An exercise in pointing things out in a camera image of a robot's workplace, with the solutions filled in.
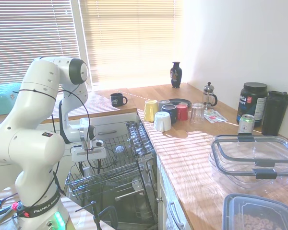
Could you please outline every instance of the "soda can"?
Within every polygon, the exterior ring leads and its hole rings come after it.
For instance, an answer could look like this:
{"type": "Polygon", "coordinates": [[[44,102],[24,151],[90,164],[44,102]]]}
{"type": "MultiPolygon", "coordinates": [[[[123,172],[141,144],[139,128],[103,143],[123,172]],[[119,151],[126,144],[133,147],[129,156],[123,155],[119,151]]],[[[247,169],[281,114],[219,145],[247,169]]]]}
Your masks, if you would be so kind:
{"type": "Polygon", "coordinates": [[[240,118],[238,134],[252,134],[255,125],[255,117],[250,114],[244,114],[240,118]]]}

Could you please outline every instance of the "teal basket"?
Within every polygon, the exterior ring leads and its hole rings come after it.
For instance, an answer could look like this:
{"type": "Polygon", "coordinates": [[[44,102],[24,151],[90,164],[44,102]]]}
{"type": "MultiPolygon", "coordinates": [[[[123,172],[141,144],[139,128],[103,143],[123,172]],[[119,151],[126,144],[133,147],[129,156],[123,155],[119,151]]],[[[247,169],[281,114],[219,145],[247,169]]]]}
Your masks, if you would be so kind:
{"type": "Polygon", "coordinates": [[[15,92],[20,90],[20,86],[20,83],[0,85],[0,115],[8,114],[12,110],[17,98],[17,93],[15,92]]]}

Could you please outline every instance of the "window blinds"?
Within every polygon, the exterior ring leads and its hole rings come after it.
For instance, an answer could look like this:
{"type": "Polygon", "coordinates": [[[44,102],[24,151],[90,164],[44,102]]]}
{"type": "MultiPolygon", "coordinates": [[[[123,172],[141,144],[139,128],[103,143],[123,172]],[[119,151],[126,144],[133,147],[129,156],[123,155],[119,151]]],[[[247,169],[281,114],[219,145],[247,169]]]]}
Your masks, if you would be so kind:
{"type": "Polygon", "coordinates": [[[170,84],[180,61],[182,0],[81,0],[95,88],[170,84]]]}
{"type": "Polygon", "coordinates": [[[0,84],[21,82],[34,58],[79,57],[69,0],[0,0],[0,84]]]}

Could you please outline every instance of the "navy mug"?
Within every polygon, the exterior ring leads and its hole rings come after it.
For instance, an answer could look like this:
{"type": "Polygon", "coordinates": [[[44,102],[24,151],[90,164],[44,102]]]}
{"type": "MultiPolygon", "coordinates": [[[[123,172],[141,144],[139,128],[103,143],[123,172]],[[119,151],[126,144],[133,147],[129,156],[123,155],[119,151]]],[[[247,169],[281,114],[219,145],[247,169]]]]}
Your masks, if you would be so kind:
{"type": "Polygon", "coordinates": [[[171,123],[174,124],[177,120],[177,109],[173,104],[166,104],[162,106],[162,111],[168,112],[171,116],[171,123]]]}
{"type": "Polygon", "coordinates": [[[122,93],[117,92],[117,93],[111,94],[111,102],[112,102],[112,106],[119,107],[124,104],[127,104],[128,99],[127,97],[124,97],[122,93]]]}

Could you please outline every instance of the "plastic container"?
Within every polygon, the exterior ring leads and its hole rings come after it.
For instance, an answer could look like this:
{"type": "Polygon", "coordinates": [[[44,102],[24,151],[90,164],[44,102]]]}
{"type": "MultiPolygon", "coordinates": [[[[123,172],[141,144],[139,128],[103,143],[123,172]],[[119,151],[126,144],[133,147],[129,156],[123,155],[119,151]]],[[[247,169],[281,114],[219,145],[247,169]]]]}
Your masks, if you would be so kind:
{"type": "Polygon", "coordinates": [[[0,115],[8,114],[16,101],[17,93],[20,90],[20,83],[9,83],[0,85],[0,115]]]}
{"type": "Polygon", "coordinates": [[[264,195],[288,187],[288,141],[270,136],[218,136],[210,163],[214,179],[229,193],[264,195]]]}
{"type": "Polygon", "coordinates": [[[255,117],[255,127],[261,125],[264,116],[264,107],[267,100],[267,85],[258,82],[247,82],[240,93],[237,122],[243,114],[255,117]]]}
{"type": "Polygon", "coordinates": [[[229,194],[222,230],[288,230],[288,206],[259,196],[229,194]]]}

